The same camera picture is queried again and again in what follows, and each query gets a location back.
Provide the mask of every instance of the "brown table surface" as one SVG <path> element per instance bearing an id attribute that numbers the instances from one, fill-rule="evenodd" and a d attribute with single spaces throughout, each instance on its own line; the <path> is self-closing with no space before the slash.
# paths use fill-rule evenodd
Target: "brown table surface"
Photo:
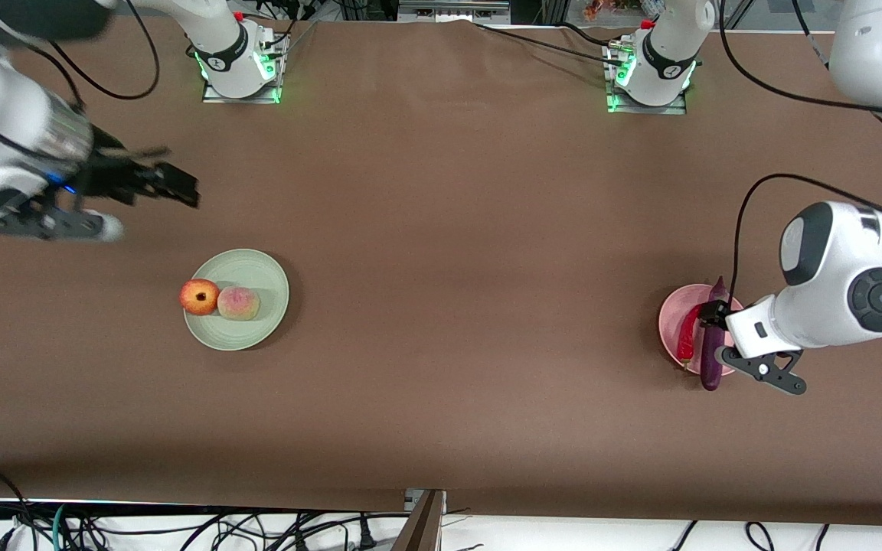
<path id="1" fill-rule="evenodd" d="M 279 106 L 203 105 L 181 29 L 149 24 L 157 91 L 83 85 L 89 114 L 171 146 L 203 204 L 92 202 L 115 244 L 0 237 L 0 470 L 28 495 L 396 510 L 430 486 L 476 513 L 882 523 L 882 339 L 806 353 L 791 397 L 741 374 L 703 391 L 655 331 L 666 294 L 730 271 L 762 175 L 882 200 L 871 116 L 760 90 L 715 35 L 689 115 L 609 114 L 599 64 L 465 22 L 321 24 Z M 142 90 L 133 25 L 69 52 Z M 801 36 L 733 42 L 770 83 L 836 95 Z M 781 230 L 826 198 L 756 196 L 743 301 L 781 289 Z M 237 247 L 279 259 L 292 301 L 221 353 L 176 294 Z"/>

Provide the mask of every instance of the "white floor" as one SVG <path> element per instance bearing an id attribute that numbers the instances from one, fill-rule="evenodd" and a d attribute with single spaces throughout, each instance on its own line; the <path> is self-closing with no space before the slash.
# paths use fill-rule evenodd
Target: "white floor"
<path id="1" fill-rule="evenodd" d="M 322 520 L 354 515 L 328 515 Z M 232 517 L 239 522 L 244 516 Z M 109 530 L 164 530 L 172 527 L 193 527 L 209 520 L 210 516 L 185 517 L 109 517 L 99 526 Z M 293 515 L 262 517 L 268 534 L 280 533 L 294 521 Z M 403 519 L 371 520 L 375 540 L 381 549 L 389 549 L 390 538 L 400 531 Z M 449 515 L 442 530 L 442 551 L 459 551 L 476 545 L 480 551 L 669 551 L 675 546 L 686 520 L 588 520 L 560 517 L 483 517 Z M 9 520 L 0 520 L 0 537 L 11 527 Z M 243 524 L 257 531 L 256 523 Z M 777 551 L 813 551 L 818 536 L 818 524 L 767 523 Z M 179 551 L 191 531 L 161 534 L 161 536 L 108 536 L 109 551 Z M 188 551 L 207 551 L 216 536 L 215 529 L 206 530 L 189 546 Z M 358 526 L 349 527 L 349 540 L 358 543 Z M 343 529 L 328 530 L 307 539 L 311 551 L 339 551 L 343 549 L 346 533 Z M 31 549 L 28 529 L 15 533 L 10 551 Z M 224 541 L 220 551 L 253 551 L 250 541 L 231 537 Z M 52 550 L 49 542 L 40 537 L 40 549 Z M 744 523 L 700 522 L 690 534 L 683 551 L 756 551 L 744 533 Z M 823 551 L 882 550 L 882 527 L 831 527 L 822 544 Z"/>

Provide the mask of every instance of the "green plate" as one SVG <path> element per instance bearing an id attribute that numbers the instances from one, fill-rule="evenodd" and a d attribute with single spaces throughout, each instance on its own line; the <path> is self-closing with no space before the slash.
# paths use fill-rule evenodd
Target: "green plate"
<path id="1" fill-rule="evenodd" d="M 254 289 L 260 297 L 260 310 L 251 321 L 227 320 L 214 311 L 209 316 L 193 316 L 183 310 L 189 331 L 200 342 L 217 350 L 243 350 L 272 334 L 288 309 L 288 278 L 270 255 L 254 249 L 234 249 L 220 253 L 200 266 L 193 279 L 210 279 L 220 289 L 238 285 Z"/>

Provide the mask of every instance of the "plate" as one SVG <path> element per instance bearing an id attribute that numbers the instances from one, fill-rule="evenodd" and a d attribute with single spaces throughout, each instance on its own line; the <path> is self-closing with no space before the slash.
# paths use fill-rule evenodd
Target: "plate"
<path id="1" fill-rule="evenodd" d="M 685 366 L 676 358 L 679 328 L 683 324 L 683 320 L 686 319 L 686 314 L 689 314 L 689 311 L 696 304 L 703 304 L 710 300 L 710 291 L 713 288 L 712 285 L 706 285 L 706 283 L 694 283 L 693 285 L 679 287 L 671 295 L 665 297 L 665 302 L 662 303 L 662 308 L 658 311 L 658 336 L 662 340 L 662 346 L 665 346 L 665 352 L 680 367 L 686 367 L 686 370 L 696 374 L 700 374 L 699 356 L 700 351 L 703 350 L 703 328 L 697 327 L 696 341 L 693 344 L 693 360 L 690 360 L 690 363 Z M 744 306 L 735 298 L 731 305 L 731 310 L 743 309 Z M 724 344 L 727 346 L 734 345 L 734 339 L 730 336 L 730 331 L 726 331 L 724 335 Z M 734 373 L 734 370 L 730 369 L 730 367 L 722 367 L 724 368 L 721 372 L 722 374 Z"/>
<path id="2" fill-rule="evenodd" d="M 196 278 L 210 279 L 220 289 L 248 287 L 260 297 L 260 310 L 251 321 L 227 320 L 216 310 L 209 316 L 193 316 L 183 310 L 189 332 L 209 348 L 243 350 L 254 346 L 274 332 L 288 310 L 288 276 L 266 253 L 254 249 L 220 253 L 193 273 Z"/>

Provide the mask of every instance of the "red chili pepper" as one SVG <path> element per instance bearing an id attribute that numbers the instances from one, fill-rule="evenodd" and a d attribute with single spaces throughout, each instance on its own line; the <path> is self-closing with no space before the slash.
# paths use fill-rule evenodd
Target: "red chili pepper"
<path id="1" fill-rule="evenodd" d="M 683 325 L 679 327 L 679 343 L 676 345 L 676 358 L 685 366 L 693 359 L 693 341 L 695 341 L 696 320 L 700 317 L 700 307 L 697 304 L 686 314 Z"/>

